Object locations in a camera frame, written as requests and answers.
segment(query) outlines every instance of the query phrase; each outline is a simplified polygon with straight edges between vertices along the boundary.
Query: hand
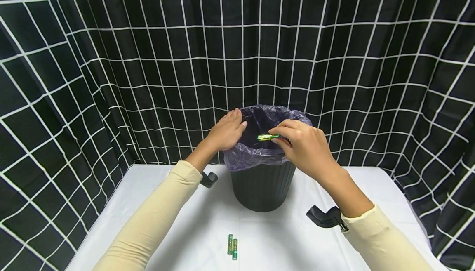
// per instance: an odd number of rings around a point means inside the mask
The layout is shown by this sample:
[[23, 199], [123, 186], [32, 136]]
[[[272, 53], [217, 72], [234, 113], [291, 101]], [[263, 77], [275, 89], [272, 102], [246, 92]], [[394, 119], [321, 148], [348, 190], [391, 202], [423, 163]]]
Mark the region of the hand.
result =
[[335, 171], [343, 170], [329, 151], [322, 130], [304, 124], [299, 120], [284, 120], [269, 134], [287, 137], [292, 145], [283, 138], [272, 139], [285, 152], [294, 165], [318, 182], [325, 180]]
[[242, 121], [241, 110], [236, 108], [218, 121], [204, 139], [204, 143], [212, 146], [216, 152], [231, 149], [241, 139], [246, 126], [247, 121]]

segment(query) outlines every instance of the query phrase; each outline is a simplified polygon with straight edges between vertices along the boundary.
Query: trash can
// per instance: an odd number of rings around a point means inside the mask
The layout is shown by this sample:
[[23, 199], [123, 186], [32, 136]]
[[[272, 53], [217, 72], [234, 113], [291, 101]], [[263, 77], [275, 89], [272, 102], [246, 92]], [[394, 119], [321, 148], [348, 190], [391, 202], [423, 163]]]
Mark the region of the trash can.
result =
[[259, 142], [257, 135], [267, 134], [286, 119], [312, 123], [303, 112], [284, 106], [254, 105], [241, 112], [247, 121], [246, 130], [236, 146], [224, 152], [224, 162], [231, 171], [237, 200], [250, 210], [269, 212], [284, 202], [296, 167], [280, 146], [271, 141]]

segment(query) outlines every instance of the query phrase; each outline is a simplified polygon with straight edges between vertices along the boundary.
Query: black clamp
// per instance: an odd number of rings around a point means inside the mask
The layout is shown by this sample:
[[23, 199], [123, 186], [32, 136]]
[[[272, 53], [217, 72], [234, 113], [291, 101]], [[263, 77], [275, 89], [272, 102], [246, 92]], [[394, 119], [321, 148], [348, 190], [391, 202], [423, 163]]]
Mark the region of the black clamp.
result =
[[330, 208], [328, 212], [324, 213], [317, 206], [313, 205], [306, 215], [319, 227], [332, 228], [339, 225], [342, 231], [348, 231], [348, 227], [341, 219], [341, 212], [337, 206]]
[[218, 176], [211, 172], [209, 175], [206, 175], [203, 171], [203, 179], [200, 181], [200, 184], [203, 186], [210, 188], [213, 186], [213, 184], [218, 180]]

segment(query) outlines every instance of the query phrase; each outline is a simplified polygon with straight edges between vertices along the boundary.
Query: black backdrop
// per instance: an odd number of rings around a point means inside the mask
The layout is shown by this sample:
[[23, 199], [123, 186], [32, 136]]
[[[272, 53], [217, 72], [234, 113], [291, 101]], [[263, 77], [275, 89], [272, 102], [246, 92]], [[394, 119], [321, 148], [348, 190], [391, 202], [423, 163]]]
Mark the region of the black backdrop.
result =
[[131, 165], [261, 103], [385, 169], [475, 270], [475, 0], [1, 0], [0, 21], [1, 268], [64, 270]]

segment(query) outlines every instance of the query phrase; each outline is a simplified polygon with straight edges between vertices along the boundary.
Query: purple plastic bag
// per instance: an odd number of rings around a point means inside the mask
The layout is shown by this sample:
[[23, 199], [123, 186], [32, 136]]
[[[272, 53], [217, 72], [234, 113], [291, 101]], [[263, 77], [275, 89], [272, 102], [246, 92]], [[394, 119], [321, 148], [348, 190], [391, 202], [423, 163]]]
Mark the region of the purple plastic bag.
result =
[[257, 140], [257, 135], [267, 134], [283, 120], [299, 120], [308, 125], [312, 122], [301, 111], [284, 106], [254, 105], [241, 108], [247, 127], [241, 139], [231, 149], [224, 151], [224, 164], [232, 171], [246, 170], [260, 164], [282, 165], [287, 162], [284, 151], [271, 141]]

